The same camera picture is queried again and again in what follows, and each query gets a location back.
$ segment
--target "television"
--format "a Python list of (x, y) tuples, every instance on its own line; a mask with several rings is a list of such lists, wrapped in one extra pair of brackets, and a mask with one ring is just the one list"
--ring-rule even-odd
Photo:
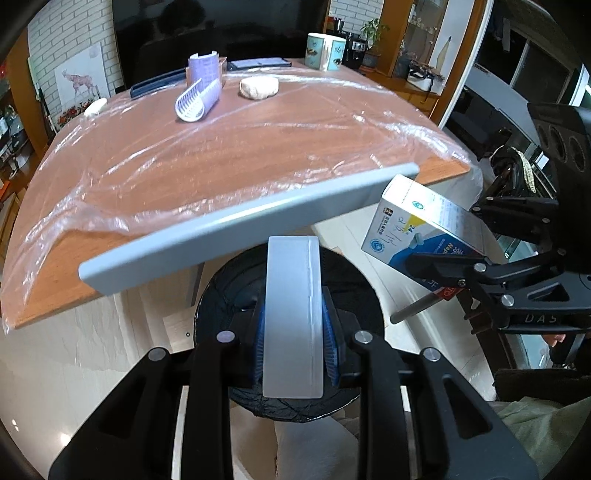
[(301, 58), (330, 0), (113, 0), (124, 84), (187, 66), (213, 50), (228, 60)]

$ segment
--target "plastic wrap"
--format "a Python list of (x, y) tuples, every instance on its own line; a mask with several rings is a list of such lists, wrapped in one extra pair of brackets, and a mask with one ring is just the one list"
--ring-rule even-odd
[[(67, 232), (137, 237), (339, 176), (431, 158), (468, 162), (391, 91), (349, 69), (293, 65), (264, 72), (280, 91), (260, 102), (240, 97), (238, 84), (265, 69), (227, 73), (220, 101), (200, 122), (176, 118), (181, 82), (135, 100), (118, 94), (98, 116), (68, 123), (15, 224), (0, 297), (5, 330), (23, 323), (35, 280)], [(481, 176), (471, 182), (481, 189)]]

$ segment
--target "coffee machine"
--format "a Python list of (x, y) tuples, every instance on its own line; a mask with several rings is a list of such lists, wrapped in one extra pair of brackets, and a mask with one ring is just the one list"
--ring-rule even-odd
[(343, 53), (343, 65), (350, 69), (357, 70), (361, 67), (368, 43), (361, 38), (361, 35), (353, 32), (342, 31), (339, 35), (347, 40), (345, 53)]

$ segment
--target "ceramic mug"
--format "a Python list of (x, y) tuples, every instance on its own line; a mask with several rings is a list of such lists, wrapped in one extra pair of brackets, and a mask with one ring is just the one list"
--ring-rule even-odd
[(304, 64), (314, 70), (338, 70), (343, 61), (346, 40), (323, 33), (308, 34)]

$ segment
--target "green plant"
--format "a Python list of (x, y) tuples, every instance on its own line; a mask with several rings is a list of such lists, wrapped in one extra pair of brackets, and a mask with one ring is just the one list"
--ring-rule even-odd
[(368, 20), (361, 27), (361, 31), (365, 34), (365, 38), (368, 41), (370, 50), (377, 50), (382, 33), (390, 30), (390, 27), (386, 24), (380, 23), (379, 18)]

